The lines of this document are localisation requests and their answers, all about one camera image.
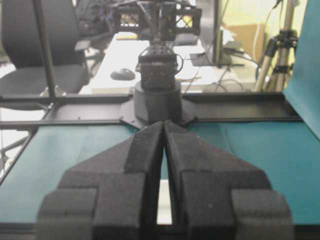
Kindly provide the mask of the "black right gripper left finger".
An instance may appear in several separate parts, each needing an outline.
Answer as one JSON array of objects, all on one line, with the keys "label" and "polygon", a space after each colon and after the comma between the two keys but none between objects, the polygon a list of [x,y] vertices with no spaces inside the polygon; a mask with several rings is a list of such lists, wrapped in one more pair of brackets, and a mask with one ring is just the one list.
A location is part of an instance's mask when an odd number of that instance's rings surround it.
[{"label": "black right gripper left finger", "polygon": [[82,161],[38,211],[38,240],[138,240],[157,223],[164,124]]}]

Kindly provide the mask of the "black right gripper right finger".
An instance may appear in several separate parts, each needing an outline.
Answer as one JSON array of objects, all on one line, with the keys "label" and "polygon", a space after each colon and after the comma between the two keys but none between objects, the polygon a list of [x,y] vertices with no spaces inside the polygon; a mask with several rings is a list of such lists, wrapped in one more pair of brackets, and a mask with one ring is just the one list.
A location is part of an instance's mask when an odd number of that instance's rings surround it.
[{"label": "black right gripper right finger", "polygon": [[164,133],[175,216],[189,239],[294,238],[286,198],[262,169],[171,121]]}]

